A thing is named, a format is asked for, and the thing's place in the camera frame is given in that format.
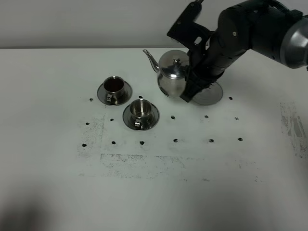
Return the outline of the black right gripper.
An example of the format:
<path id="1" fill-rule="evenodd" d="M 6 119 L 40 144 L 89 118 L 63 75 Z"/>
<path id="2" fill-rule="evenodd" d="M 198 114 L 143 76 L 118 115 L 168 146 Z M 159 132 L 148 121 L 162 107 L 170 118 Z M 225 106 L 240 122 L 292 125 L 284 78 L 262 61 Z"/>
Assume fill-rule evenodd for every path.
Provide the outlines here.
<path id="1" fill-rule="evenodd" d="M 247 51 L 239 37 L 219 29 L 210 33 L 205 42 L 189 49 L 189 70 L 181 98 L 189 103 L 193 97 L 220 78 L 224 71 Z"/>

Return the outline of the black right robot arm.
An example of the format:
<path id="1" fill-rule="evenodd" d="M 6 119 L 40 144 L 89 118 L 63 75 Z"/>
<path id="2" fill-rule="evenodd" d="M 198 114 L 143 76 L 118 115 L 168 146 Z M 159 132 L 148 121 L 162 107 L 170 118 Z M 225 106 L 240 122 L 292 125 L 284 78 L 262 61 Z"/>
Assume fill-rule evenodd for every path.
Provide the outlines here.
<path id="1" fill-rule="evenodd" d="M 191 2 L 179 17 L 181 43 L 190 67 L 181 98 L 189 102 L 220 78 L 246 51 L 256 51 L 291 69 L 308 64 L 308 18 L 276 0 L 247 0 L 223 10 L 211 32 L 195 20 L 202 9 Z"/>

